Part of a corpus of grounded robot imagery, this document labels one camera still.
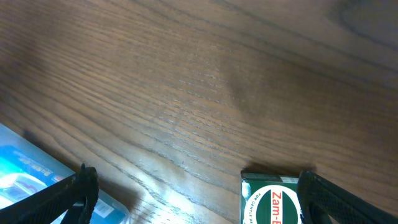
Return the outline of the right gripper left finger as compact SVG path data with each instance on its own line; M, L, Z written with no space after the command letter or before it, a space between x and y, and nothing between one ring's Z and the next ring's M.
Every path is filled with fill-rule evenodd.
M1 209L1 223L48 224L64 213L62 223L89 224L98 197L96 169L83 164L78 173Z

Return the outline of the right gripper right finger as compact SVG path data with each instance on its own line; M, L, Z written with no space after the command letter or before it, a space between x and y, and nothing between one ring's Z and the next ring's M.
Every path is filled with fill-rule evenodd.
M305 224L397 223L397 217L378 209L345 189L305 170L298 178L297 196Z

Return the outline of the green Zam-Buk box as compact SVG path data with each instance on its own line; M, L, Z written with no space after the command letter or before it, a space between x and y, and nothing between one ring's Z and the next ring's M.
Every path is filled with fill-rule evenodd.
M299 178L241 173L241 224L302 224Z

